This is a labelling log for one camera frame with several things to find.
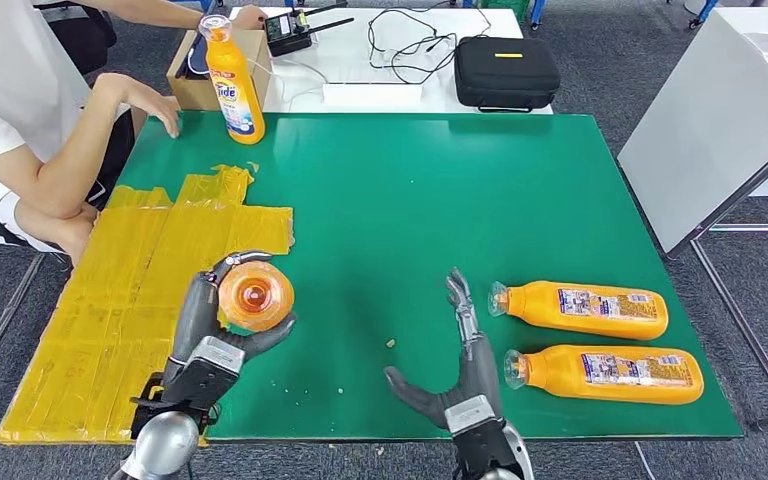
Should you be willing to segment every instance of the gray carpet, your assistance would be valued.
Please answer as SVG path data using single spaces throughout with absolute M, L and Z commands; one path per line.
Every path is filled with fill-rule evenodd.
M 534 35 L 550 44 L 563 75 L 556 111 L 593 114 L 609 147 L 618 152 L 692 39 L 684 29 L 690 18 L 679 0 L 672 5 L 663 0 L 549 1 L 544 25 Z M 180 32 L 118 21 L 116 29 L 119 43 L 111 50 L 110 69 L 167 92 L 164 71 Z M 768 199 L 747 201 L 730 220 L 768 222 Z M 768 235 L 709 234 L 703 244 L 768 349 Z M 31 258 L 31 252 L 0 247 L 0 311 Z M 733 441 L 643 442 L 655 478 L 768 479 L 768 434 L 746 428 L 750 420 L 768 415 L 768 382 L 693 254 L 684 251 L 666 267 L 747 435 Z M 60 269 L 45 261 L 0 347 L 0 418 L 65 281 Z M 376 444 L 214 445 L 196 455 L 193 469 L 200 479 L 450 478 L 454 450 L 448 443 L 381 446 L 379 455 Z M 528 448 L 539 479 L 647 478 L 632 443 L 551 442 Z M 0 478 L 99 478 L 126 451 L 0 447 Z

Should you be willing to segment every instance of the green tabletop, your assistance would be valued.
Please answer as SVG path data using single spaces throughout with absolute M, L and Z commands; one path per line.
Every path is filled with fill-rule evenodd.
M 570 343 L 677 347 L 702 367 L 705 392 L 683 406 L 514 391 L 500 372 L 505 416 L 524 437 L 741 435 L 592 117 L 274 114 L 266 125 L 259 144 L 242 146 L 217 113 L 185 112 L 177 140 L 150 120 L 120 179 L 174 199 L 188 173 L 255 162 L 245 202 L 295 209 L 296 244 L 274 264 L 295 287 L 299 320 L 246 364 L 209 439 L 447 437 L 390 394 L 382 369 L 431 391 L 454 383 L 452 266 L 470 281 L 499 365 L 511 348 Z M 654 290 L 669 328 L 634 342 L 487 313 L 494 280 L 539 279 Z

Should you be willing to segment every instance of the yellow tape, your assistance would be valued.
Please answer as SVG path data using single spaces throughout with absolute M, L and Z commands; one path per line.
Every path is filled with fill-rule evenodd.
M 248 171 L 188 175 L 162 189 L 117 187 L 66 284 L 0 425 L 0 442 L 126 443 L 138 396 L 171 349 L 189 281 L 223 255 L 286 254 L 291 208 L 240 205 Z

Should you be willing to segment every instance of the robotic hand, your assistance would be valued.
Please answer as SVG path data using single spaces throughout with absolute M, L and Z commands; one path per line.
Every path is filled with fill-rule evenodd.
M 458 447 L 454 477 L 463 480 L 533 480 L 519 433 L 502 416 L 499 380 L 490 342 L 478 330 L 469 285 L 457 269 L 446 277 L 449 303 L 461 334 L 460 375 L 445 393 L 431 394 L 405 381 L 395 367 L 384 374 L 401 401 L 452 434 Z
M 199 435 L 216 421 L 209 412 L 237 382 L 243 364 L 289 335 L 295 322 L 292 313 L 269 330 L 247 336 L 228 331 L 217 318 L 219 286 L 231 268 L 270 258 L 258 251 L 232 253 L 195 275 L 163 373 L 153 374 L 142 395 L 132 399 L 137 404 L 131 425 L 134 450 L 106 479 L 178 478 L 195 453 Z

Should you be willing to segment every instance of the tide bottle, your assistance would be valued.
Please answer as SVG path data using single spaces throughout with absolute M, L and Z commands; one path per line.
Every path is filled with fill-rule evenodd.
M 223 15 L 208 15 L 199 23 L 207 41 L 207 67 L 225 117 L 228 135 L 244 145 L 263 138 L 265 124 L 257 101 L 246 57 L 231 38 L 231 20 Z
M 495 282 L 490 314 L 513 315 L 536 327 L 652 340 L 667 329 L 664 298 L 655 292 L 621 287 L 547 281 L 521 287 Z
M 228 272 L 219 286 L 219 308 L 234 325 L 261 332 L 277 325 L 293 308 L 293 286 L 266 262 L 246 262 Z
M 508 351 L 505 380 L 559 397 L 681 405 L 705 388 L 699 364 L 673 348 L 555 345 L 542 352 Z

